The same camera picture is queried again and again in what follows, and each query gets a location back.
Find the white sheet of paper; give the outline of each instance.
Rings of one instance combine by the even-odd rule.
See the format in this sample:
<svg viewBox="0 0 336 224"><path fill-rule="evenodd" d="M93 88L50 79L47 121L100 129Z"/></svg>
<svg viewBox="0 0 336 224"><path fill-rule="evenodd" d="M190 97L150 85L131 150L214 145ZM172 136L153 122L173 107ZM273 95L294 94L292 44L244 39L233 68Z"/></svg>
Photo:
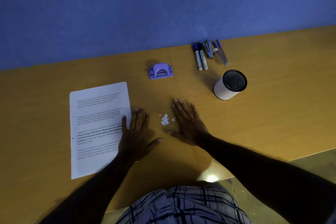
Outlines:
<svg viewBox="0 0 336 224"><path fill-rule="evenodd" d="M94 174L115 158L123 115L129 126L126 82L70 93L71 179Z"/></svg>

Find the plaid shirt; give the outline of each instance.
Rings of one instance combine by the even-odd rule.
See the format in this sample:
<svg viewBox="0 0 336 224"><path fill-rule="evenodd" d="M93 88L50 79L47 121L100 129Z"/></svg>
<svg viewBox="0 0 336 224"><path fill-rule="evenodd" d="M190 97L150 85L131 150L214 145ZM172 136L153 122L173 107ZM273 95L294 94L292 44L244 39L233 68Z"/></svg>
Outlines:
<svg viewBox="0 0 336 224"><path fill-rule="evenodd" d="M253 224L229 192L210 186L153 191L132 204L116 224Z"/></svg>

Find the hand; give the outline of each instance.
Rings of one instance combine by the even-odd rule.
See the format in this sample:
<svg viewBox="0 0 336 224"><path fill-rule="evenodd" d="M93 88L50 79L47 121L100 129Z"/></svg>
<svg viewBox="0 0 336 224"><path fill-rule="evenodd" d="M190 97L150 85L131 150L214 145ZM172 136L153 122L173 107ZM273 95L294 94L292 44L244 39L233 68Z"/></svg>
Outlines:
<svg viewBox="0 0 336 224"><path fill-rule="evenodd" d="M146 113L144 121L142 121L142 118L143 110L135 109L129 129L126 125L126 116L123 116L121 120L123 134L119 143L118 154L132 158L134 161L139 161L145 157L163 140L163 138L157 138L147 143L149 113Z"/></svg>
<svg viewBox="0 0 336 224"><path fill-rule="evenodd" d="M193 103L190 104L192 112L186 107L183 101L175 99L172 105L173 113L177 119L180 133L169 130L168 134L180 139L189 145L197 145L195 142L196 136L200 133L209 133Z"/></svg>

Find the person's right arm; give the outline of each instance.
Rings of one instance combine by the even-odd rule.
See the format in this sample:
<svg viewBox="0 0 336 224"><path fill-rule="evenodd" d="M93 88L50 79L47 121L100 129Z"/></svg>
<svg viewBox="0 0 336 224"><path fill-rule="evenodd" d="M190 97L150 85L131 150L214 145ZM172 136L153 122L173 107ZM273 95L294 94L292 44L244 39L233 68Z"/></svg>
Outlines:
<svg viewBox="0 0 336 224"><path fill-rule="evenodd" d="M206 150L257 199L290 223L325 223L336 207L336 185L299 167L210 135L196 108L172 106L180 132L174 137Z"/></svg>

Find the wall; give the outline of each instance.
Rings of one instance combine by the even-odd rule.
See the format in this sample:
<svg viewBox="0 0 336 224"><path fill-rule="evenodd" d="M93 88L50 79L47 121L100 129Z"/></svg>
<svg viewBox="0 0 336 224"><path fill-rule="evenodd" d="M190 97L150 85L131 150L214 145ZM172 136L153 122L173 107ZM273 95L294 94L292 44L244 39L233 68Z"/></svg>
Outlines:
<svg viewBox="0 0 336 224"><path fill-rule="evenodd" d="M336 24L336 0L1 0L0 70Z"/></svg>

